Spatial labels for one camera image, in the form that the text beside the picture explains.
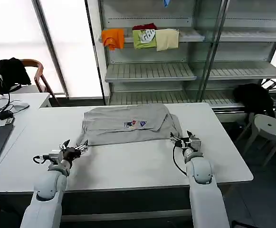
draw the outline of black bag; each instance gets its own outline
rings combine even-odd
[[[17,58],[0,60],[0,75],[2,77],[5,92],[16,85],[30,85],[31,81],[22,62]]]
[[[234,89],[233,95],[236,102],[241,102],[248,113],[266,114],[275,118],[273,100],[269,92],[260,85],[250,83],[239,85]]]

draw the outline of blue object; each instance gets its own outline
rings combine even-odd
[[[167,7],[171,0],[163,0],[164,1],[164,7]]]

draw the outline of beige cloth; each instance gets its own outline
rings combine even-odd
[[[157,51],[178,48],[179,31],[171,28],[156,30]]]

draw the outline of white desk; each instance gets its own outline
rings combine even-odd
[[[206,103],[167,104],[177,115],[183,133],[189,130],[202,140],[204,156],[214,165],[219,184],[253,180],[221,123]],[[35,155],[49,153],[70,139],[75,144],[83,113],[94,107],[42,108],[0,164],[0,192],[31,192],[34,181],[46,174],[48,162],[37,165]],[[90,147],[74,161],[68,191],[146,189],[189,185],[172,160],[169,140]],[[180,150],[176,160],[184,169]]]
[[[8,95],[1,96],[0,98],[8,98]],[[48,93],[35,93],[35,94],[10,94],[10,101],[21,100],[30,105],[29,108],[19,113],[14,114],[15,121],[13,123],[14,128],[12,133],[6,142],[3,151],[0,154],[0,163],[7,155],[9,149],[13,146],[14,142],[18,139],[25,126],[33,119],[35,112],[41,108],[48,106],[49,101]],[[0,107],[3,107],[7,103],[7,100],[0,100]],[[5,125],[6,121],[0,120],[0,126]]]

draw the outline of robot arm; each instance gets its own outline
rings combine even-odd
[[[190,206],[194,228],[229,228],[223,197],[210,162],[200,152],[201,140],[190,132],[187,138],[171,141],[181,147],[190,180]]]
[[[67,147],[69,140],[60,146],[59,153],[36,156],[33,161],[51,164],[46,174],[42,175],[34,186],[30,205],[27,207],[21,228],[59,228],[62,216],[62,199],[67,186],[72,161],[87,150],[86,145]]]

